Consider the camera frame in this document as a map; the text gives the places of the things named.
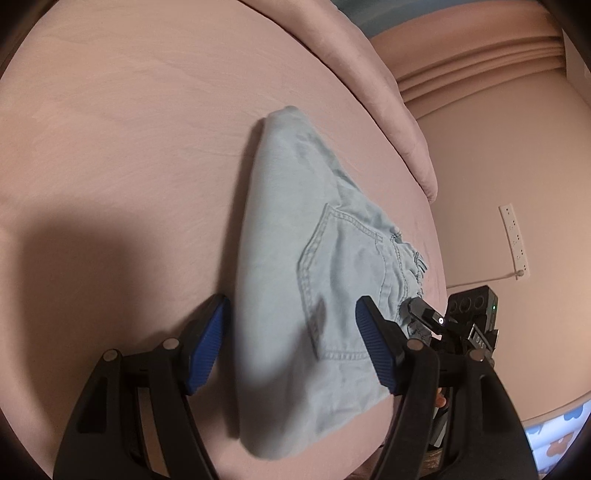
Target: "pink bed sheet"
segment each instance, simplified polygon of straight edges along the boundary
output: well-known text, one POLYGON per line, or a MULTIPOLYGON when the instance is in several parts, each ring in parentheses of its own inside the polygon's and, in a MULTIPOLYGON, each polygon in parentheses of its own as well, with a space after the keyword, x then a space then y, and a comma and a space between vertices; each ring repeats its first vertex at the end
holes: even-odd
MULTIPOLYGON (((104 350, 150 349, 210 294, 231 296, 260 119, 285 105, 422 253, 425 297, 443 310, 423 190, 273 21, 236 0, 60 0, 25 39, 0 80, 0 406, 46 471, 104 350)), ((249 456, 231 364, 225 348, 191 399, 222 479, 342 480, 383 441, 392 399, 297 457, 249 456)))

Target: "power cord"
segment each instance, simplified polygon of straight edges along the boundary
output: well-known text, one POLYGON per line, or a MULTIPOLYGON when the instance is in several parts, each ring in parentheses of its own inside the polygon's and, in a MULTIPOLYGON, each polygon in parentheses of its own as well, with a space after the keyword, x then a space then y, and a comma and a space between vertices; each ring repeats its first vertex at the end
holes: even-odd
POLYGON ((446 286, 446 288, 450 289, 450 288, 457 288, 457 287, 468 287, 468 286, 474 285, 476 283, 488 283, 490 281, 507 280, 508 278, 512 278, 512 277, 523 277, 523 275, 525 275, 525 272, 523 270, 518 270, 516 272, 510 273, 509 275, 504 275, 503 277, 489 278, 488 280, 471 281, 468 283, 458 283, 456 285, 446 286))

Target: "pink wall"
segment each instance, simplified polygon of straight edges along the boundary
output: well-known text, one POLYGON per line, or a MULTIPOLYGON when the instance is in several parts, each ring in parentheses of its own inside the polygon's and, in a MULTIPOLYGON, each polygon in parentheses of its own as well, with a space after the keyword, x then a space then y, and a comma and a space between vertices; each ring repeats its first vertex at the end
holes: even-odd
POLYGON ((439 179, 432 210, 448 285, 512 271, 498 207, 515 208, 531 278, 490 285, 499 296, 496 370, 519 415, 591 391, 591 109, 552 71, 419 123, 439 179))

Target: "silver screw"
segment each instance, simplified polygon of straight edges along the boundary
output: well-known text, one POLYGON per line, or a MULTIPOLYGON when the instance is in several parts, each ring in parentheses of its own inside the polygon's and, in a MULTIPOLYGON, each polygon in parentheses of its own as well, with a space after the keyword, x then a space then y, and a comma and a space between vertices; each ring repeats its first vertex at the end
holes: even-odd
POLYGON ((174 350, 176 347, 178 347, 179 345, 179 341, 176 338, 167 338, 163 343, 162 346, 166 349, 166 350, 174 350))
POLYGON ((418 340, 416 338, 411 338, 408 342, 407 342, 407 347, 411 350, 414 350, 415 352, 418 352, 419 350, 422 350, 423 347, 425 346, 424 343, 422 343, 421 340, 418 340))
POLYGON ((112 362, 118 356, 119 354, 117 353, 117 350, 107 350, 105 353, 103 353, 103 360, 105 362, 112 362))
POLYGON ((484 354, 484 350, 482 348, 479 348, 478 350, 470 351, 470 358, 472 358, 472 360, 474 360, 475 362, 482 362, 486 358, 486 356, 484 354))

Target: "power strip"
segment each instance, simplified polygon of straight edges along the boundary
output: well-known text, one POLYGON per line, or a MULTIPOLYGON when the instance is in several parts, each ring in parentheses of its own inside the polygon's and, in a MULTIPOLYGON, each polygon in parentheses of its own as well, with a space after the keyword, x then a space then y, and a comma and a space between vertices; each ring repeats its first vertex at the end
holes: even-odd
POLYGON ((517 279, 525 279, 530 277, 530 265, 527 262, 527 256, 525 254, 525 247, 523 246, 523 236, 519 230, 519 224, 515 217, 515 211, 513 205, 503 205, 499 207, 501 216, 503 217, 503 223, 505 224, 505 230, 507 232, 507 238, 509 239, 509 246, 511 247, 511 254, 513 255, 513 265, 515 266, 515 272, 523 270, 523 275, 518 276, 517 279))

